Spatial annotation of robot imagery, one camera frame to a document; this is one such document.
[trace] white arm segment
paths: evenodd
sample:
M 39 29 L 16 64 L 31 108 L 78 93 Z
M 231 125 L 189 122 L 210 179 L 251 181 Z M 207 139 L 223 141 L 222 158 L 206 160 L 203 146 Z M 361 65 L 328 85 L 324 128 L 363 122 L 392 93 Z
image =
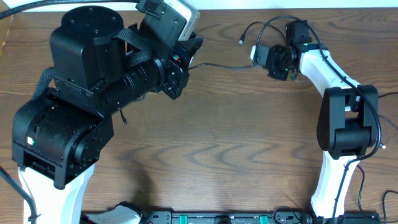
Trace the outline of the white arm segment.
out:
M 22 187 L 33 198 L 37 214 L 40 214 L 36 224 L 79 223 L 83 195 L 94 167 L 95 164 L 67 184 L 63 190 L 56 189 L 52 179 L 31 168 L 26 168 L 25 171 L 19 169 Z M 28 224 L 29 216 L 30 208 L 27 202 L 24 202 L 24 223 Z
M 336 64 L 328 50 L 324 50 L 323 53 L 342 76 L 347 77 L 347 80 L 354 86 L 359 85 L 357 81 L 347 76 L 347 74 Z M 326 88 L 351 88 L 336 75 L 326 62 L 323 61 L 319 50 L 309 50 L 308 52 L 301 54 L 300 71 L 311 80 L 322 97 Z
M 357 81 L 347 76 L 347 74 L 336 64 L 329 51 L 324 50 L 323 53 L 327 56 L 327 60 L 341 73 L 341 75 L 347 77 L 347 80 L 350 83 L 354 86 L 360 85 Z M 309 50 L 308 52 L 301 54 L 300 71 L 311 80 L 322 97 L 327 88 L 351 88 L 336 75 L 326 62 L 323 61 L 319 50 Z M 323 152 L 323 162 L 318 187 L 311 198 L 311 205 L 316 216 L 331 218 L 335 206 L 335 198 L 337 197 L 340 182 L 343 178 L 345 165 L 348 161 L 355 158 L 356 156 L 341 156 L 338 160 L 334 160 L 331 158 L 329 152 Z M 349 167 L 338 199 L 335 217 L 344 214 L 344 200 L 354 168 L 358 163 L 359 161 L 354 162 Z
M 311 197 L 311 205 L 316 216 L 331 218 L 333 215 L 336 202 L 335 198 L 337 197 L 337 191 L 340 186 L 341 178 L 343 177 L 345 165 L 348 161 L 353 159 L 356 159 L 356 156 L 341 156 L 338 160 L 334 160 L 331 158 L 329 152 L 323 152 L 322 169 L 318 186 L 314 195 Z M 349 165 L 349 170 L 347 171 L 337 203 L 336 218 L 344 214 L 344 199 L 347 194 L 349 181 L 358 164 L 359 161 Z

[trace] wooden table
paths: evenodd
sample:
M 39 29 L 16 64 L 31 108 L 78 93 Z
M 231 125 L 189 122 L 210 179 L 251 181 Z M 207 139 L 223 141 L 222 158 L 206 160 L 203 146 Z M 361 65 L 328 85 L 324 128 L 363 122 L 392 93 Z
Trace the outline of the wooden table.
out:
M 197 33 L 205 38 L 194 64 L 249 65 L 260 27 L 238 39 L 252 21 L 291 14 L 308 19 L 334 60 L 380 93 L 398 89 L 398 9 L 273 9 L 202 11 Z M 17 178 L 11 161 L 14 113 L 28 101 L 39 76 L 53 65 L 49 37 L 63 13 L 22 13 L 14 18 L 0 59 L 0 164 Z M 122 12 L 125 26 L 139 12 Z M 283 28 L 287 21 L 277 21 Z M 267 29 L 262 45 L 282 43 Z M 101 153 L 83 210 L 104 211 L 127 200 L 148 209 L 254 211 L 286 205 L 304 208 L 322 164 L 316 126 L 322 98 L 305 77 L 273 80 L 266 70 L 192 70 L 177 100 L 151 93 L 113 118 L 115 135 Z M 379 101 L 379 113 L 398 123 L 398 96 Z M 383 143 L 366 171 L 363 207 L 382 214 L 381 195 L 398 190 L 398 132 L 382 122 Z M 345 200 L 358 211 L 362 175 L 356 170 Z M 22 223 L 22 199 L 0 180 L 0 222 Z M 398 197 L 388 196 L 389 219 Z

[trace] green tape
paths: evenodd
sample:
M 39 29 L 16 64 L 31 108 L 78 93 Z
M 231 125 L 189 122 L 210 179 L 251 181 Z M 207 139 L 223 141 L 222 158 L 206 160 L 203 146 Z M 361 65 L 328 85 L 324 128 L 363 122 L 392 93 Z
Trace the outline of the green tape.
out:
M 260 224 L 268 224 L 268 216 L 260 216 Z
M 188 215 L 180 215 L 180 224 L 188 224 Z

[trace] wire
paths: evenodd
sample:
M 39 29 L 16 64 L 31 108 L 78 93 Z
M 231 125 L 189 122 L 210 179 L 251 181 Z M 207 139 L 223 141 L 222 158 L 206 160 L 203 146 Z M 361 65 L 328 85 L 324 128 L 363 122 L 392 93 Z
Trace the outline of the wire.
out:
M 6 11 L 0 13 L 0 19 L 4 19 L 11 15 L 20 13 L 20 12 L 28 10 L 28 9 L 33 9 L 36 7 L 49 6 L 49 5 L 54 5 L 54 4 L 75 4 L 75 3 L 96 3 L 96 2 L 139 3 L 139 0 L 84 0 L 84 1 L 82 1 L 82 0 L 46 0 L 46 1 L 37 1 L 37 2 L 28 3 L 25 5 L 21 5 L 21 6 L 6 10 Z
M 391 92 L 391 93 L 386 93 L 386 94 L 380 95 L 380 96 L 379 96 L 379 99 L 380 99 L 380 98 L 383 98 L 383 97 L 385 97 L 385 96 L 393 95 L 393 94 L 398 94 L 398 92 Z
M 358 157 L 358 158 L 356 158 L 356 159 L 353 159 L 353 160 L 348 161 L 347 164 L 345 165 L 345 169 L 344 169 L 344 172 L 343 172 L 343 177 L 341 178 L 340 186 L 339 186 L 339 189 L 338 189 L 338 191 L 337 191 L 337 197 L 336 197 L 336 199 L 335 199 L 335 206 L 334 206 L 334 208 L 333 208 L 333 215 L 332 215 L 332 217 L 331 217 L 330 220 L 329 220 L 330 223 L 333 223 L 334 220 L 335 220 L 335 215 L 336 215 L 336 210 L 337 210 L 338 199 L 339 199 L 339 197 L 340 197 L 341 190 L 342 190 L 342 188 L 343 188 L 344 180 L 345 180 L 345 177 L 346 177 L 346 175 L 347 175 L 347 172 L 348 172 L 348 169 L 349 169 L 349 165 L 351 165 L 353 162 L 357 162 L 357 161 L 362 161 L 362 160 L 365 160 L 365 159 L 369 159 L 370 157 L 372 157 L 373 155 L 375 155 L 375 153 L 377 153 L 377 151 L 379 150 L 379 147 L 380 147 L 381 136 L 382 136 L 381 124 L 380 124 L 380 121 L 379 121 L 378 114 L 377 114 L 376 110 L 374 109 L 374 107 L 373 107 L 372 103 L 370 102 L 370 100 L 367 98 L 367 96 L 366 96 L 365 94 L 363 94 L 363 92 L 362 92 L 361 90 L 359 90 L 356 86 L 354 86 L 352 83 L 350 83 L 350 82 L 346 79 L 346 77 L 343 77 L 342 74 L 341 74 L 341 73 L 328 61 L 327 57 L 326 57 L 325 54 L 323 53 L 323 50 L 322 50 L 322 42 L 321 42 L 321 40 L 319 39 L 317 33 L 316 33 L 305 21 L 299 19 L 298 17 L 290 16 L 290 15 L 283 15 L 283 16 L 274 17 L 274 18 L 270 19 L 268 22 L 266 22 L 266 23 L 264 24 L 264 26 L 262 27 L 262 29 L 261 29 L 261 31 L 260 31 L 260 34 L 259 34 L 259 37 L 258 37 L 258 39 L 257 39 L 256 49 L 255 49 L 255 51 L 254 51 L 254 61 L 257 62 L 257 50 L 258 50 L 258 48 L 259 48 L 260 40 L 261 40 L 262 34 L 264 33 L 264 30 L 266 29 L 266 27 L 267 27 L 272 21 L 277 20 L 277 19 L 294 19 L 294 20 L 299 21 L 299 22 L 301 22 L 302 24 L 304 24 L 305 26 L 308 27 L 308 29 L 311 31 L 311 33 L 314 35 L 315 39 L 316 39 L 317 42 L 318 42 L 319 51 L 320 51 L 320 54 L 321 54 L 321 56 L 322 56 L 322 59 L 323 59 L 323 60 L 326 62 L 326 64 L 336 73 L 336 75 L 339 76 L 339 78 L 340 78 L 343 82 L 345 82 L 347 85 L 349 85 L 349 86 L 350 86 L 350 87 L 363 99 L 364 103 L 366 103 L 366 104 L 369 106 L 369 108 L 371 109 L 371 113 L 372 113 L 373 118 L 374 118 L 374 120 L 375 120 L 375 122 L 376 122 L 376 130 L 377 130 L 377 131 L 376 131 L 376 133 L 377 133 L 376 135 L 377 135 L 377 139 L 376 139 L 376 144 L 375 144 L 375 146 L 374 146 L 374 149 L 373 149 L 369 154 L 367 154 L 367 155 L 365 155 L 365 156 L 361 156 L 361 157 Z
M 252 69 L 253 68 L 252 65 L 234 67 L 234 66 L 227 66 L 227 65 L 218 65 L 218 64 L 215 64 L 215 63 L 200 63 L 198 65 L 190 67 L 189 70 L 195 69 L 195 68 L 198 68 L 198 67 L 202 67 L 204 65 L 214 66 L 214 67 L 218 67 L 218 68 L 227 68 L 227 69 L 231 69 L 231 70 L 245 70 L 245 69 Z
M 18 184 L 8 173 L 0 166 L 0 176 L 17 192 L 19 195 L 25 199 L 30 208 L 30 217 L 28 222 L 36 224 L 36 219 L 39 217 L 36 212 L 36 204 L 32 197 L 26 193 L 26 191 Z
M 363 171 L 362 167 L 360 167 L 359 165 L 357 165 L 356 167 L 358 167 L 360 169 L 360 171 L 362 172 L 362 182 L 361 182 L 361 187 L 359 188 L 359 194 L 358 194 L 358 207 L 359 207 L 359 211 L 362 213 L 362 215 L 370 220 L 373 221 L 379 221 L 379 222 L 384 222 L 384 223 L 397 223 L 398 220 L 394 220 L 394 221 L 387 221 L 387 215 L 386 215 L 386 195 L 388 193 L 394 193 L 394 194 L 398 194 L 398 192 L 396 192 L 395 190 L 386 190 L 383 194 L 383 200 L 382 200 L 382 205 L 383 205 L 383 214 L 384 214 L 384 221 L 382 220 L 378 220 L 376 218 L 373 218 L 371 216 L 369 216 L 368 214 L 366 214 L 363 210 L 362 210 L 362 205 L 361 205 L 361 197 L 362 197 L 362 189 L 363 189 L 363 184 L 365 182 L 365 171 Z
M 394 127 L 394 128 L 398 131 L 398 127 L 397 127 L 392 121 L 390 121 L 389 119 L 387 119 L 385 116 L 379 115 L 379 118 L 381 118 L 381 119 L 387 121 L 392 127 Z
M 250 23 L 250 25 L 248 25 L 247 27 L 246 27 L 246 30 L 244 30 L 244 32 L 243 32 L 243 34 L 242 34 L 242 36 L 241 36 L 241 38 L 240 38 L 240 40 L 239 40 L 239 44 L 243 44 L 243 42 L 244 42 L 244 39 L 245 39 L 245 37 L 246 37 L 246 32 L 249 30 L 249 28 L 251 27 L 251 26 L 253 26 L 253 25 L 255 25 L 255 24 L 265 24 L 264 22 L 261 22 L 261 21 L 256 21 L 256 22 L 252 22 L 252 23 Z M 287 46 L 287 40 L 286 40 L 286 37 L 285 37 L 285 35 L 284 35 L 284 33 L 282 32 L 282 31 L 280 31 L 280 29 L 278 29 L 278 28 L 276 28 L 276 27 L 274 27 L 273 25 L 269 25 L 269 27 L 271 27 L 271 28 L 273 28 L 274 30 L 276 30 L 281 36 L 282 36 L 282 38 L 283 38 L 283 40 L 284 40 L 284 42 L 285 42 L 285 45 Z
M 301 223 L 301 218 L 299 218 L 299 217 L 296 215 L 296 213 L 294 213 L 293 209 L 291 209 L 291 208 L 288 207 L 288 206 L 281 206 L 281 207 L 278 207 L 277 209 L 274 210 L 274 212 L 272 212 L 272 219 L 273 219 L 276 223 L 279 223 L 279 222 L 275 219 L 276 212 L 277 212 L 279 209 L 281 209 L 281 208 L 287 208 L 287 209 L 289 209 L 289 210 L 293 213 L 294 217 L 298 220 L 298 222 L 297 222 L 297 223 L 294 223 L 294 224 L 299 224 L 299 223 Z

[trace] white background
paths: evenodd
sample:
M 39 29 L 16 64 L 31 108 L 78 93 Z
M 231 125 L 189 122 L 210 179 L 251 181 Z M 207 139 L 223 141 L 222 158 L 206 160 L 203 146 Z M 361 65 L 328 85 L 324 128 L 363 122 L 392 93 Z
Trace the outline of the white background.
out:
M 10 8 L 37 0 L 3 0 Z M 197 9 L 286 9 L 286 8 L 344 8 L 344 7 L 398 7 L 398 0 L 187 0 Z M 93 4 L 114 10 L 135 10 L 133 3 Z M 46 6 L 33 11 L 68 11 L 82 4 Z

